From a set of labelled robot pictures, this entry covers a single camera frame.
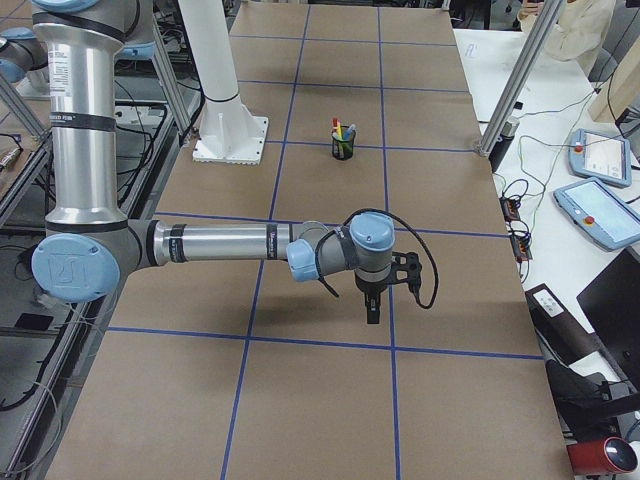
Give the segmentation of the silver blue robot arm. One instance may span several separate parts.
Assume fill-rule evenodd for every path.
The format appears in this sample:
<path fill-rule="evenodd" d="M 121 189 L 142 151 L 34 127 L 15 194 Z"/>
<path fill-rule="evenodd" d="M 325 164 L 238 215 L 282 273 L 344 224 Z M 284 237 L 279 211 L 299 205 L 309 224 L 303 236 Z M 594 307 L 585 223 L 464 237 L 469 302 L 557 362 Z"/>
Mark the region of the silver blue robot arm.
<path fill-rule="evenodd" d="M 166 225 L 132 220 L 119 207 L 114 67 L 118 54 L 154 54 L 149 1 L 37 1 L 37 37 L 48 49 L 56 200 L 32 257 L 50 295 L 82 303 L 109 295 L 133 272 L 169 262 L 282 260 L 297 281 L 352 271 L 367 320 L 379 320 L 391 281 L 394 226 L 376 211 L 342 227 Z"/>
<path fill-rule="evenodd" d="M 32 72 L 44 72 L 48 77 L 48 54 L 35 33 L 27 27 L 2 31 L 2 77 L 10 83 L 16 83 Z"/>

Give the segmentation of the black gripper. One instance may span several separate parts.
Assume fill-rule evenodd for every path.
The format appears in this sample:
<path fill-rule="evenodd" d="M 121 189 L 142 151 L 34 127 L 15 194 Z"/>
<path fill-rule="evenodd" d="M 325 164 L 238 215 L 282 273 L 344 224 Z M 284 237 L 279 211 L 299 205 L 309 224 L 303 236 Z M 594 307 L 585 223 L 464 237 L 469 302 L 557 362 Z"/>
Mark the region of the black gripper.
<path fill-rule="evenodd" d="M 389 271 L 355 270 L 354 275 L 356 286 L 364 294 L 366 323 L 368 325 L 377 325 L 380 323 L 380 298 L 387 288 Z"/>

